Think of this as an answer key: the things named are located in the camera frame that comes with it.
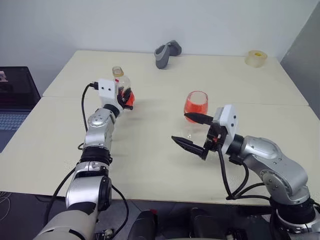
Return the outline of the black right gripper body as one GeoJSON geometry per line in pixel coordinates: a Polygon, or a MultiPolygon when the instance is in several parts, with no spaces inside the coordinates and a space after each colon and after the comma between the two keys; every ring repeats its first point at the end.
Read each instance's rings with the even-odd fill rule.
{"type": "Polygon", "coordinates": [[[226,136],[227,129],[224,126],[220,126],[218,123],[212,123],[207,132],[201,158],[205,160],[209,151],[217,152],[218,147],[222,147],[224,145],[226,136]]]}

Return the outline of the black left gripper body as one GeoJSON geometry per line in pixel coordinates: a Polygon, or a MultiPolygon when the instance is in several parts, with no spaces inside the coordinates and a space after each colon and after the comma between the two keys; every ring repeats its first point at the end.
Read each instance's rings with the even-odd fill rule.
{"type": "Polygon", "coordinates": [[[116,105],[117,109],[119,111],[123,111],[123,110],[130,110],[132,111],[133,110],[133,106],[132,105],[128,105],[128,104],[125,104],[122,99],[118,99],[117,100],[117,105],[116,105]]]}

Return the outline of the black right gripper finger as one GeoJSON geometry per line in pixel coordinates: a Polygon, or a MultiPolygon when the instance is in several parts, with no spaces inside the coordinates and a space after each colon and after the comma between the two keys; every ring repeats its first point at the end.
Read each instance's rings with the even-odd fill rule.
{"type": "Polygon", "coordinates": [[[205,125],[211,125],[213,122],[213,117],[212,116],[208,116],[206,114],[202,114],[202,113],[197,113],[197,112],[188,112],[185,113],[184,116],[188,119],[191,120],[195,123],[198,124],[205,124],[205,125]]]}
{"type": "Polygon", "coordinates": [[[194,144],[191,140],[188,140],[183,137],[178,136],[172,136],[171,139],[178,144],[181,148],[183,148],[185,151],[190,152],[192,154],[195,154],[199,156],[200,158],[203,158],[204,156],[204,148],[201,146],[198,146],[194,144]]]}

